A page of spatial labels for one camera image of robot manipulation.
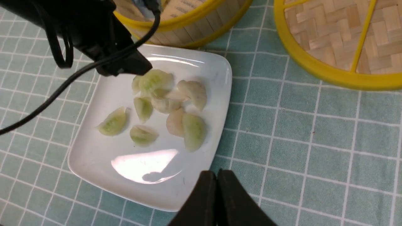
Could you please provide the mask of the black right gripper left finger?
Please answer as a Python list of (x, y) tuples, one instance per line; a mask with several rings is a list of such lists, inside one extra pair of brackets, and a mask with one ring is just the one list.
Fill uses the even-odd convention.
[(215, 226), (216, 194), (216, 175), (212, 171), (202, 171), (193, 191), (169, 226)]

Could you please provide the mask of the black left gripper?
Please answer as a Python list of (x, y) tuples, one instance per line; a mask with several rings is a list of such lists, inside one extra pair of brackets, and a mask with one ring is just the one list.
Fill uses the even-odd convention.
[(72, 67), (74, 49), (97, 62), (134, 44), (112, 0), (2, 0), (1, 6), (45, 30), (62, 69)]

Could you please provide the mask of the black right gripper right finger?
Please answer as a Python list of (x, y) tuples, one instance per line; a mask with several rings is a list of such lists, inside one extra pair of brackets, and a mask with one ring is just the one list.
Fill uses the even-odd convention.
[(231, 170), (217, 175), (218, 226), (276, 226), (251, 198)]

